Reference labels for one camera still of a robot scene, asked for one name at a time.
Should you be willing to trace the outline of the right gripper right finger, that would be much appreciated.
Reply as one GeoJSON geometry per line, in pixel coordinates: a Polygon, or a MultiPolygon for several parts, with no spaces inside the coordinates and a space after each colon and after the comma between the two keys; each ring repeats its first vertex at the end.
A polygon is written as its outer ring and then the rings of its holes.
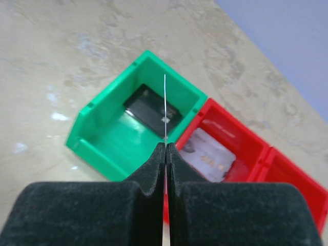
{"type": "Polygon", "coordinates": [[[171,245],[322,245],[288,183],[210,182],[166,147],[171,245]]]}

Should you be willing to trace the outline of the red bin with gold card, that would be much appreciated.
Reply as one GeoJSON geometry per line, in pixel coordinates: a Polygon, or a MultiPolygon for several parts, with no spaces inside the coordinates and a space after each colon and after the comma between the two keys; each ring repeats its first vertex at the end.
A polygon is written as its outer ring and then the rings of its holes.
{"type": "Polygon", "coordinates": [[[323,232],[327,217],[327,190],[276,148],[269,148],[255,180],[294,185],[305,198],[318,231],[323,232]]]}

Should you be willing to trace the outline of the green plastic bin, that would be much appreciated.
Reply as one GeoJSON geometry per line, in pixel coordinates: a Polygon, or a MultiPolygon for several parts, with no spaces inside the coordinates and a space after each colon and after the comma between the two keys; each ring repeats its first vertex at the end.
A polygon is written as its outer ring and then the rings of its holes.
{"type": "Polygon", "coordinates": [[[67,147],[109,180],[127,178],[164,138],[128,114],[124,102],[142,84],[164,98],[164,74],[167,102],[182,114],[180,123],[167,131],[167,141],[176,142],[208,97],[154,53],[145,51],[80,110],[67,147]]]}

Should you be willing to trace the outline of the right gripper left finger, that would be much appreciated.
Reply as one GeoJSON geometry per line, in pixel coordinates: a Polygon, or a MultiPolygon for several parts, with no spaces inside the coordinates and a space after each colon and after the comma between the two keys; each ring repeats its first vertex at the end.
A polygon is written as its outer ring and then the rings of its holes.
{"type": "Polygon", "coordinates": [[[118,182],[34,182],[14,203],[1,245],[161,245],[166,147],[118,182]]]}

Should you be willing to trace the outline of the red bin with silver card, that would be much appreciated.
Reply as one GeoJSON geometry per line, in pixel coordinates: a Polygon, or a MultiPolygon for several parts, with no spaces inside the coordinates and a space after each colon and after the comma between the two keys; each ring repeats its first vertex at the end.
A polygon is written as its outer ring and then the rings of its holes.
{"type": "Polygon", "coordinates": [[[269,144],[209,98],[174,146],[167,149],[167,193],[163,219],[169,223],[178,186],[172,182],[253,182],[269,144]]]}

